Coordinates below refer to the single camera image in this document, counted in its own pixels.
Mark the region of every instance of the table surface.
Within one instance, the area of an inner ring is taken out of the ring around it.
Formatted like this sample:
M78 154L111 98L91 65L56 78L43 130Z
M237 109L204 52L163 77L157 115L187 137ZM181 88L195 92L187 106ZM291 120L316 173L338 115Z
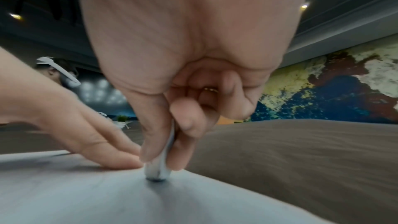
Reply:
M330 223L187 171L163 183L65 151L0 155L0 223Z

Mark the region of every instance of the vr headset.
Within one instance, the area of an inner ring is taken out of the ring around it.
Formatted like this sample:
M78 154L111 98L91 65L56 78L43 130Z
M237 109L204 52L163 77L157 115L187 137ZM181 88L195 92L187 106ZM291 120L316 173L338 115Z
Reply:
M58 70L61 75L61 82L67 88L76 88L81 85L75 73L70 73L54 62L50 57L40 57L36 60L37 65L49 65Z

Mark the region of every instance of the hair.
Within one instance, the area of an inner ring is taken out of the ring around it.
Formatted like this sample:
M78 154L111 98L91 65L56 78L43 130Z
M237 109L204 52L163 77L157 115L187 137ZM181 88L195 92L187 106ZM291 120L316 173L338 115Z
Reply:
M60 67L62 67L66 71L72 72L76 76L78 75L78 71L76 70L76 68L72 64L70 64L67 60L60 59L60 58L52 58L52 60L54 61L55 64L58 64ZM36 64L33 68L37 69L37 70L41 70L41 69L48 69L50 67L51 67L50 65L46 65L46 64Z

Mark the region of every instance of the hand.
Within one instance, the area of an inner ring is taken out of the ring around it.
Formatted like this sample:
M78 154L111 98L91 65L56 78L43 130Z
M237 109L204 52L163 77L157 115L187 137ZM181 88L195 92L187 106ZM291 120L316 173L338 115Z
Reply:
M101 69L141 122L141 160L161 152L172 117L179 130L167 165L179 170L220 115L250 116L303 2L81 0Z
M140 146L76 95L0 48L0 121L27 122L100 165L139 168Z

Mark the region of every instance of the world map mural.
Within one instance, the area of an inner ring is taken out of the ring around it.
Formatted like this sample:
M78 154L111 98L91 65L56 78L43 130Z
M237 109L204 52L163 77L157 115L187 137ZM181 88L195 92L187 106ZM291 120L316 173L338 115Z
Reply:
M276 70L245 122L398 123L398 35Z

